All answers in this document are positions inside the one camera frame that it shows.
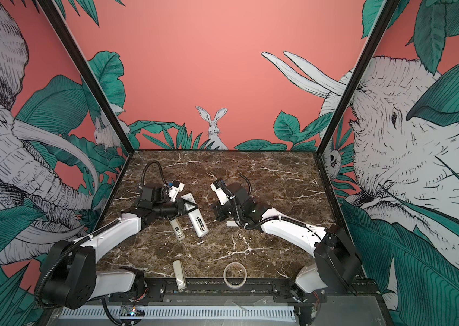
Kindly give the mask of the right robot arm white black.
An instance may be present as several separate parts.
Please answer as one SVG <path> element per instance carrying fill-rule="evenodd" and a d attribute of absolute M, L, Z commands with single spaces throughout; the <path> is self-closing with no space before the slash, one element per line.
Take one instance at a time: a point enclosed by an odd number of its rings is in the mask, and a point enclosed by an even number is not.
<path fill-rule="evenodd" d="M 219 221 L 231 218 L 240 228 L 274 235 L 301 248 L 313 263 L 295 277 L 293 296 L 330 289 L 353 292 L 352 285 L 360 267 L 361 256 L 347 232 L 338 225 L 317 227 L 296 220 L 278 209 L 259 202 L 239 183 L 227 185 L 217 179 L 211 185 L 218 202 L 212 205 Z"/>

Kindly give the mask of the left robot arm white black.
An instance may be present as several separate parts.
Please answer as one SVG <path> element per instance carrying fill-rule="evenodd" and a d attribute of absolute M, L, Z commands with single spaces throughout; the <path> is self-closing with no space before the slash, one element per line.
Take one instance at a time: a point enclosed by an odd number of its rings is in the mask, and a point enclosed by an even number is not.
<path fill-rule="evenodd" d="M 55 243 L 41 267 L 35 304 L 42 309 L 77 309 L 87 301 L 113 293 L 145 292 L 144 278 L 134 270 L 99 272 L 97 263 L 114 247 L 148 228 L 156 220 L 173 221 L 197 205 L 179 198 L 184 184 L 141 186 L 134 204 L 106 226 L 76 240 Z"/>

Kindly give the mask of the white remote control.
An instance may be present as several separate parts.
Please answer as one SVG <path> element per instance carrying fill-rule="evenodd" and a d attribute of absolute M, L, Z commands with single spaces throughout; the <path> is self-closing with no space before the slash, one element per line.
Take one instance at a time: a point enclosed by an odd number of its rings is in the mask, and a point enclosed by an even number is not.
<path fill-rule="evenodd" d="M 185 198 L 185 199 L 191 200 L 196 203 L 192 193 L 183 195 L 181 198 L 182 199 Z M 197 234 L 197 236 L 199 238 L 202 238 L 203 236 L 207 235 L 208 227 L 202 217 L 202 213 L 200 212 L 198 206 L 189 206 L 189 205 L 185 205 L 185 206 L 186 206 L 188 216 L 195 229 L 195 233 Z"/>

